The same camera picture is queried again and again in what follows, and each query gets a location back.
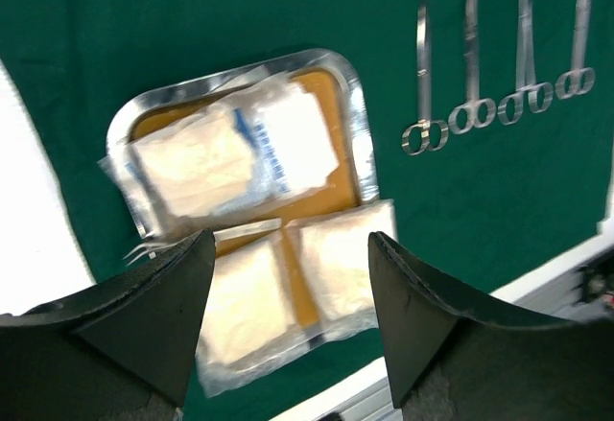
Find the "dark green surgical cloth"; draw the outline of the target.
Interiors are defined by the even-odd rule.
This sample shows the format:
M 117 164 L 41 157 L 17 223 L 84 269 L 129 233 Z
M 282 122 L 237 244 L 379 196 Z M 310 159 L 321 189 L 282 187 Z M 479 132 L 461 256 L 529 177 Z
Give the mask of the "dark green surgical cloth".
M 122 272 L 138 240 L 99 161 L 132 97 L 309 47 L 344 55 L 362 81 L 380 191 L 400 242 L 491 292 L 597 232 L 613 149 L 613 0 L 592 0 L 590 92 L 515 124 L 407 156 L 416 110 L 415 21 L 429 10 L 437 118 L 464 98 L 465 0 L 1 0 L 1 60 L 56 173 L 94 278 Z M 481 93 L 515 85 L 517 0 L 480 0 Z

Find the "stainless steel instrument tray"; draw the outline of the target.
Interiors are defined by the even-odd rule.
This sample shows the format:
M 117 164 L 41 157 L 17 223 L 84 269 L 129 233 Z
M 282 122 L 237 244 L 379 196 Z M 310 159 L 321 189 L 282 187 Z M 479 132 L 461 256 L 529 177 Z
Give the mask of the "stainless steel instrument tray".
M 141 171 L 131 143 L 281 73 L 318 99 L 341 161 L 329 183 L 297 199 L 268 199 L 221 216 L 189 219 L 172 215 Z M 118 179 L 136 229 L 145 241 L 168 232 L 176 242 L 199 226 L 222 230 L 264 218 L 290 222 L 323 217 L 380 198 L 361 81 L 345 57 L 327 49 L 302 50 L 146 91 L 129 100 L 113 117 L 106 152 L 101 165 Z

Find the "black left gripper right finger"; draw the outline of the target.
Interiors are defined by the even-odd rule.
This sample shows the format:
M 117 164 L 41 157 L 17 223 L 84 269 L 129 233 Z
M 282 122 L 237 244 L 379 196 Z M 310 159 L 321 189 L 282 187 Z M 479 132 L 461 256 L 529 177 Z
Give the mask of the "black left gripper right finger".
M 407 420 L 609 420 L 613 322 L 543 315 L 382 232 L 368 266 L 392 403 Z

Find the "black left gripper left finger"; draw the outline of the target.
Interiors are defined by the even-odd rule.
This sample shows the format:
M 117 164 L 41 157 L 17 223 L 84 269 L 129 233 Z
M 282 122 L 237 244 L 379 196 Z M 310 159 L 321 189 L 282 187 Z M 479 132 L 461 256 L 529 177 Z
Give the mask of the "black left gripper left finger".
M 2 419 L 178 419 L 215 256 L 202 231 L 102 283 L 2 315 Z

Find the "steel scissors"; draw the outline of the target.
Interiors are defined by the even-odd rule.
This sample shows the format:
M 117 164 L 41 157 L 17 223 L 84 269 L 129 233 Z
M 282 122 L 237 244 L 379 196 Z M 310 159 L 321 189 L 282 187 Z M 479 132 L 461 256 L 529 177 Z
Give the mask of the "steel scissors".
M 431 27 L 426 0 L 421 0 L 416 19 L 417 117 L 401 137 L 401 146 L 408 156 L 441 150 L 448 142 L 449 127 L 432 115 Z
M 465 134 L 472 128 L 488 127 L 497 111 L 491 98 L 480 96 L 478 1 L 465 1 L 465 101 L 456 106 L 448 117 L 448 127 L 456 135 Z

